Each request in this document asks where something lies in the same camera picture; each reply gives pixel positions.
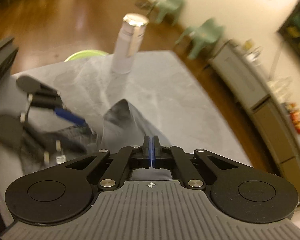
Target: gray table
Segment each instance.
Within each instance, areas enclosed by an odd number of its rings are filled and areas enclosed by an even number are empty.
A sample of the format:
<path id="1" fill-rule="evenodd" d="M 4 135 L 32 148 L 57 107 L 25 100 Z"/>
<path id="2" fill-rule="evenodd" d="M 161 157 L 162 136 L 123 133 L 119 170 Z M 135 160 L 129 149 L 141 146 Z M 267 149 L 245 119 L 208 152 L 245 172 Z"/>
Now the gray table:
<path id="1" fill-rule="evenodd" d="M 218 109 L 173 52 L 139 52 L 132 72 L 126 75 L 110 71 L 111 59 L 112 55 L 92 57 L 15 74 L 1 86 L 0 111 L 24 109 L 26 95 L 16 89 L 15 79 L 28 74 L 59 90 L 66 106 L 85 117 L 100 134 L 103 114 L 125 98 L 172 145 L 188 153 L 204 148 L 251 166 Z M 46 131 L 71 125 L 43 110 L 31 111 L 29 119 Z M 0 211 L 7 225 L 13 219 L 5 206 L 4 193 L 22 175 L 17 155 L 0 146 Z"/>

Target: gold bottle cap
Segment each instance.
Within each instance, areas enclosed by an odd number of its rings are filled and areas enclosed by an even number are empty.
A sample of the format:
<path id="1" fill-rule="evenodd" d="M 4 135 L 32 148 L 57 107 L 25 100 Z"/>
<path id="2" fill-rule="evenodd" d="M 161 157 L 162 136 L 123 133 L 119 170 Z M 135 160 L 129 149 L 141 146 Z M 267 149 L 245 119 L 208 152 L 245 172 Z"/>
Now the gold bottle cap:
<path id="1" fill-rule="evenodd" d="M 131 26 L 142 27 L 148 25 L 149 19 L 141 14 L 128 13 L 123 20 Z"/>

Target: thermos bottle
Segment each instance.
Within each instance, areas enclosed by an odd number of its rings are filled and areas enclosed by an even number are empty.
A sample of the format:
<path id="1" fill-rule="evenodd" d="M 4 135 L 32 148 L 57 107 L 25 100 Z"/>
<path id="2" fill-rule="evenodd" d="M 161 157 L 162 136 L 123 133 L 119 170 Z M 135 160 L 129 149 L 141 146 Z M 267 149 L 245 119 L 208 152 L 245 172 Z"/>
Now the thermos bottle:
<path id="1" fill-rule="evenodd" d="M 147 17 L 136 13 L 129 13 L 123 18 L 111 63 L 112 71 L 119 74 L 131 71 L 148 23 Z"/>

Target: white wall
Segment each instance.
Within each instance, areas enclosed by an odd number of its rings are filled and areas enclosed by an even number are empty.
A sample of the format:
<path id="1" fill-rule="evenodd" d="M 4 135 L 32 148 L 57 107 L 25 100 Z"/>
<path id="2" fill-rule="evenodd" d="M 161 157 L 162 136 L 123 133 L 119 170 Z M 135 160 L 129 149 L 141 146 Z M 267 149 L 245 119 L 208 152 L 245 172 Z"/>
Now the white wall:
<path id="1" fill-rule="evenodd" d="M 262 46 L 261 61 L 268 74 L 274 60 L 280 36 L 275 32 L 288 17 L 297 0 L 186 0 L 180 17 L 183 26 L 200 25 L 210 17 L 226 26 L 226 37 L 240 42 L 252 38 Z M 285 45 L 275 78 L 291 76 L 291 100 L 300 108 L 300 60 Z"/>

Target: white tag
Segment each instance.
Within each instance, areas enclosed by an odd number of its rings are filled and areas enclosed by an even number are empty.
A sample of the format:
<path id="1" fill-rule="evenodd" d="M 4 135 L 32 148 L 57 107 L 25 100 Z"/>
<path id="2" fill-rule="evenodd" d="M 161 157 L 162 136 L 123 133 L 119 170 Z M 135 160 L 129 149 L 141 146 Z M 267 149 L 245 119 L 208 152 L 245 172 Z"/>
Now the white tag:
<path id="1" fill-rule="evenodd" d="M 65 163 L 67 161 L 66 156 L 65 155 L 56 156 L 56 161 L 57 164 Z"/>

